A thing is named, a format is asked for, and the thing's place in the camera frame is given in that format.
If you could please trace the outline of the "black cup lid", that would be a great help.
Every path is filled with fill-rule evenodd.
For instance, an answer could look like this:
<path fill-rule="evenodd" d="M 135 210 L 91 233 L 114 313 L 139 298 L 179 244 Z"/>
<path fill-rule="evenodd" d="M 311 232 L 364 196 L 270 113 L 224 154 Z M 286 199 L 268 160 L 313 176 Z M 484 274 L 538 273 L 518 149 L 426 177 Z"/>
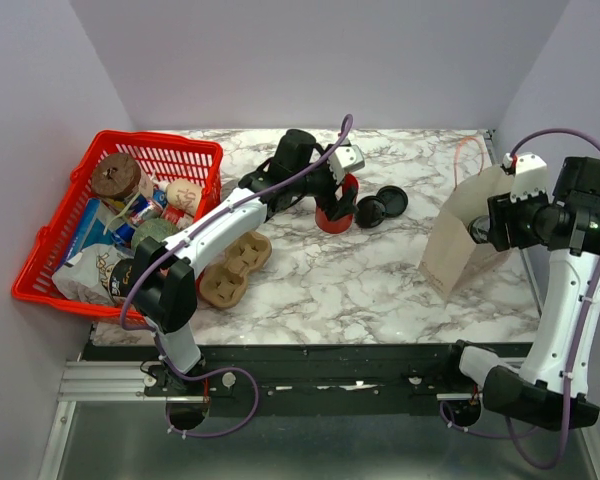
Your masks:
<path fill-rule="evenodd" d="M 469 223 L 467 229 L 476 244 L 487 244 L 490 242 L 490 217 L 488 215 L 475 218 Z"/>

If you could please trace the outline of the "beige paper bag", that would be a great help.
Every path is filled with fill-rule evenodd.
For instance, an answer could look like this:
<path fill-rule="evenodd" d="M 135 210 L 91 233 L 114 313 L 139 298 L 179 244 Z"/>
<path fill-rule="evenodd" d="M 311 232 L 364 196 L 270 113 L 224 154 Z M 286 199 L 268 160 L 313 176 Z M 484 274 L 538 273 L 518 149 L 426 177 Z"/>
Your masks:
<path fill-rule="evenodd" d="M 460 152 L 469 142 L 479 145 L 479 171 L 459 177 Z M 490 273 L 510 257 L 508 251 L 498 252 L 488 242 L 473 238 L 470 223 L 488 215 L 487 200 L 510 190 L 512 180 L 498 166 L 486 166 L 486 147 L 475 136 L 463 138 L 454 154 L 454 189 L 440 208 L 434 222 L 419 271 L 443 302 L 480 276 Z"/>

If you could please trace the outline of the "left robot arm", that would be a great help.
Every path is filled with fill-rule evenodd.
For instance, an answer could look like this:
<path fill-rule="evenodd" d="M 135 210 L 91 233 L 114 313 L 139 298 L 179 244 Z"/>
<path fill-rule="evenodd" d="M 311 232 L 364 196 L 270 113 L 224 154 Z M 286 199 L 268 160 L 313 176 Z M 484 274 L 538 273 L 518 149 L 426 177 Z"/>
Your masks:
<path fill-rule="evenodd" d="M 351 195 L 336 193 L 347 175 L 365 165 L 360 148 L 347 138 L 349 130 L 344 124 L 327 147 L 306 131 L 287 130 L 274 155 L 244 175 L 217 207 L 179 233 L 162 241 L 148 237 L 136 248 L 123 306 L 145 318 L 177 393 L 189 395 L 201 385 L 202 353 L 189 321 L 197 309 L 198 277 L 209 263 L 305 197 L 315 198 L 329 220 L 354 212 Z"/>

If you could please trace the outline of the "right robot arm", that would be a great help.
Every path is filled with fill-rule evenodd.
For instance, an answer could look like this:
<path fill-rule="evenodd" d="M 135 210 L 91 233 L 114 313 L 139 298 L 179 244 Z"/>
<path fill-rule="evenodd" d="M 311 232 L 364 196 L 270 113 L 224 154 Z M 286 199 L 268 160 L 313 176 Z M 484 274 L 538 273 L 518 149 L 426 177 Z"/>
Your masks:
<path fill-rule="evenodd" d="M 568 157 L 552 192 L 537 155 L 505 157 L 513 183 L 488 199 L 487 226 L 499 251 L 542 245 L 550 253 L 547 295 L 532 347 L 520 367 L 468 342 L 444 362 L 440 379 L 460 392 L 475 383 L 484 407 L 546 430 L 594 425 L 599 408 L 586 398 L 588 361 L 600 312 L 600 159 Z"/>

